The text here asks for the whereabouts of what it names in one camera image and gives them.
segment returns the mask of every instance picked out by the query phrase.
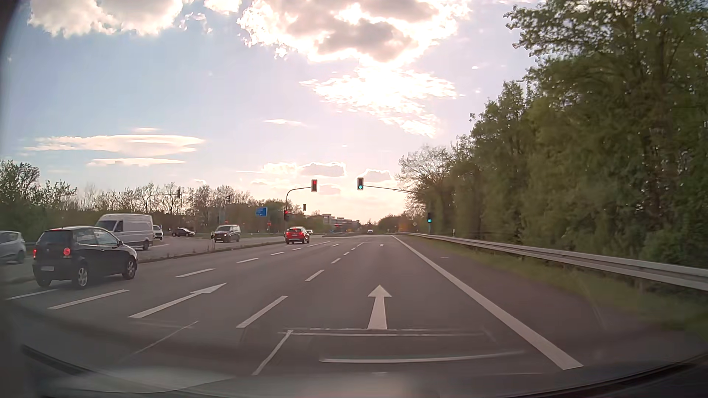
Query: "black hatchback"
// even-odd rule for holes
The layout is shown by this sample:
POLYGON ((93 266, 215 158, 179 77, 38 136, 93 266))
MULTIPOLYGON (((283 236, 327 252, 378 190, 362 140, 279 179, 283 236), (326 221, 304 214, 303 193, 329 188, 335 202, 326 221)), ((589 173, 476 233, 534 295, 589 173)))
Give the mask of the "black hatchback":
POLYGON ((122 274, 133 279, 137 252, 100 227, 64 227, 42 233, 33 251, 37 284, 70 280, 83 289, 101 276, 122 274))

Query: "metal guardrail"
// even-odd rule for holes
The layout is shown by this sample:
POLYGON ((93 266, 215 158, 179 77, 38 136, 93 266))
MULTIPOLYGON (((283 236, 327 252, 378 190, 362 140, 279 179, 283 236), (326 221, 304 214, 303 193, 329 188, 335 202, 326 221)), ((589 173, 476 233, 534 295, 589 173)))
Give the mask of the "metal guardrail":
POLYGON ((632 260, 630 258, 600 256, 597 254, 578 253, 556 249, 542 249, 539 247, 521 246, 517 244, 497 243, 474 239, 444 237, 440 235, 416 234, 400 232, 400 234, 423 237, 440 241, 448 241, 465 246, 479 247, 480 249, 502 251, 519 256, 529 256, 558 263, 572 264, 575 266, 593 268, 600 271, 619 273, 635 278, 655 280, 671 285, 683 286, 703 291, 708 291, 708 269, 675 264, 654 263, 651 261, 632 260))

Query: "windshield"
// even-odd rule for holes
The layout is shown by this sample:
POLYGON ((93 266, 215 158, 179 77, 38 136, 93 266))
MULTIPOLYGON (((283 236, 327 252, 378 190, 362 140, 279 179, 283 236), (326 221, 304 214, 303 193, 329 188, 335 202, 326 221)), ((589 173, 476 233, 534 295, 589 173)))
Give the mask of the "windshield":
POLYGON ((52 358, 11 379, 594 397, 708 354, 708 1, 18 4, 0 369, 52 358))

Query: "car window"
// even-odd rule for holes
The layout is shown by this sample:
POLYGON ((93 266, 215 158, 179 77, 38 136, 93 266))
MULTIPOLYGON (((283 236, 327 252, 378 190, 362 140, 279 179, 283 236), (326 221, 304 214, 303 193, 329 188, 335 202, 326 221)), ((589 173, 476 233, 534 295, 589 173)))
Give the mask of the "car window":
POLYGON ((74 231, 74 238, 78 244, 98 244, 93 228, 77 229, 74 231))
POLYGON ((100 245, 115 246, 118 244, 118 239, 116 239, 109 232, 106 232, 102 229, 95 229, 93 233, 96 235, 98 244, 100 245))

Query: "red car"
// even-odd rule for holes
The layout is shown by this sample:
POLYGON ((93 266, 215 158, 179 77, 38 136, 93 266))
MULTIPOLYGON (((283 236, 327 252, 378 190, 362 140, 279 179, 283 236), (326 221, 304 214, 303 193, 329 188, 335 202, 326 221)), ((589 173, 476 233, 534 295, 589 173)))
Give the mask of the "red car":
POLYGON ((285 244, 298 241, 300 243, 309 243, 309 234, 304 227, 290 227, 285 231, 285 244))

